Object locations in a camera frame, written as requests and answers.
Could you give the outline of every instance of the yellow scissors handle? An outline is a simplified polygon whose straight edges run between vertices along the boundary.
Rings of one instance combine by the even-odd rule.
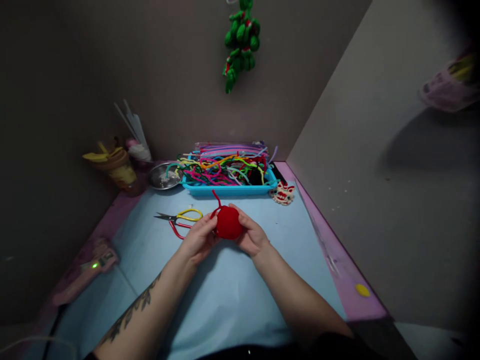
[[[200,217],[191,218],[191,217],[183,216],[183,214],[186,214],[186,213],[189,213],[189,212],[198,213],[200,215]],[[198,211],[197,209],[187,209],[187,210],[179,212],[176,217],[179,218],[179,219],[184,219],[184,220],[196,222],[196,221],[200,220],[201,218],[203,218],[204,215],[200,211]]]

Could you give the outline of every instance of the red pom pom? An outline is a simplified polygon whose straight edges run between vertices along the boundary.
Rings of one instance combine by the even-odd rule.
[[[239,212],[237,209],[228,206],[221,206],[218,212],[216,223],[216,235],[222,239],[235,240],[244,228],[239,223]]]

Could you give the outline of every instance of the forearm tattoo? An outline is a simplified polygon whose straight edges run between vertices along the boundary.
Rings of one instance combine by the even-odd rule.
[[[113,324],[110,330],[108,330],[105,336],[101,339],[100,345],[103,345],[108,339],[110,339],[110,342],[113,342],[115,337],[120,334],[122,323],[123,330],[127,328],[130,320],[132,320],[132,315],[134,314],[134,311],[136,312],[140,308],[140,304],[140,311],[143,311],[145,309],[145,306],[150,304],[150,290],[154,288],[155,284],[160,279],[161,274],[162,273],[158,274],[155,280],[153,280],[153,282],[145,289],[145,291],[136,298],[136,300],[128,307],[128,309],[122,314],[122,316],[118,318],[118,320]]]

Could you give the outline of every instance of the green pipe cleaner figure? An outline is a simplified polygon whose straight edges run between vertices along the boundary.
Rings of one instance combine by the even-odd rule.
[[[223,76],[226,77],[225,92],[230,94],[237,78],[243,70],[250,71],[255,67],[252,52],[260,47],[260,23],[250,18],[253,0],[239,0],[240,11],[230,15],[230,31],[225,35],[225,45],[233,49],[226,59]]]

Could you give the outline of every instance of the lion dance head ornament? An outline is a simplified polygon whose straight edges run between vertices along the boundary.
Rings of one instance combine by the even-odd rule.
[[[271,198],[279,204],[289,205],[294,199],[295,186],[289,186],[288,182],[280,181],[275,189],[270,190]]]

